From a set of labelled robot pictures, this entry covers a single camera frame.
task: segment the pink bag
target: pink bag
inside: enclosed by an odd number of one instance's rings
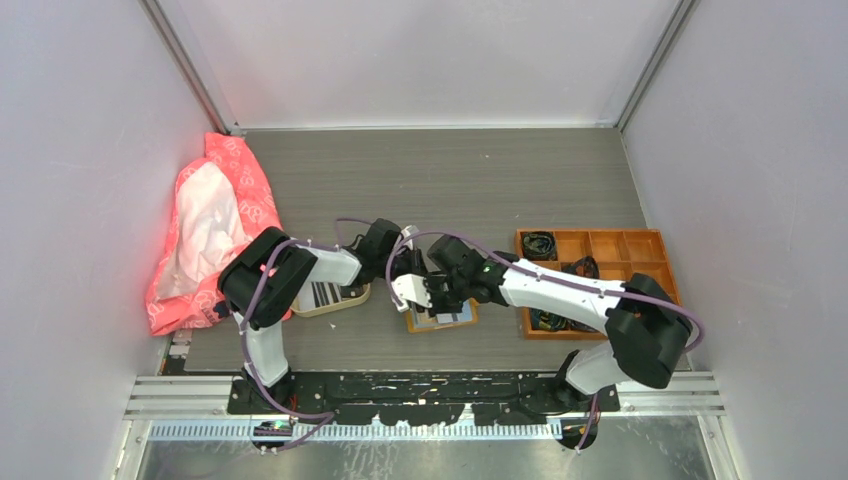
[[[177,178],[165,254],[144,297],[153,335],[227,318],[218,275],[265,228],[282,228],[268,179],[244,140],[205,139],[206,156]]]

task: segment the reflective surface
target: reflective surface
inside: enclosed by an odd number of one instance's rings
[[[555,440],[307,443],[259,456],[246,442],[149,442],[141,479],[713,479],[694,417],[605,418],[580,456]]]

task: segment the wooden organizer box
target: wooden organizer box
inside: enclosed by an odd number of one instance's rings
[[[630,280],[634,273],[650,275],[660,284],[674,303],[680,304],[680,294],[658,230],[646,229],[521,229],[515,234],[515,253],[523,257],[521,236],[529,232],[551,232],[556,238],[557,259],[533,263],[560,271],[564,265],[587,255],[598,262],[602,280]],[[604,340],[601,333],[579,330],[548,332],[534,330],[530,324],[530,309],[521,309],[521,328],[524,338],[551,340]]]

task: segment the plastic bag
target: plastic bag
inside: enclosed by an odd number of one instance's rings
[[[218,275],[267,227],[282,228],[268,179],[244,140],[217,133],[205,140],[205,156],[177,178],[165,252],[145,295],[153,335],[227,318]]]

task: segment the white wall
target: white wall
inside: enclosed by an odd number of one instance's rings
[[[279,128],[611,125],[677,0],[162,3],[240,125]]]
[[[138,2],[0,4],[3,478],[104,478],[205,117]]]
[[[701,2],[626,131],[751,478],[844,478],[848,4]]]

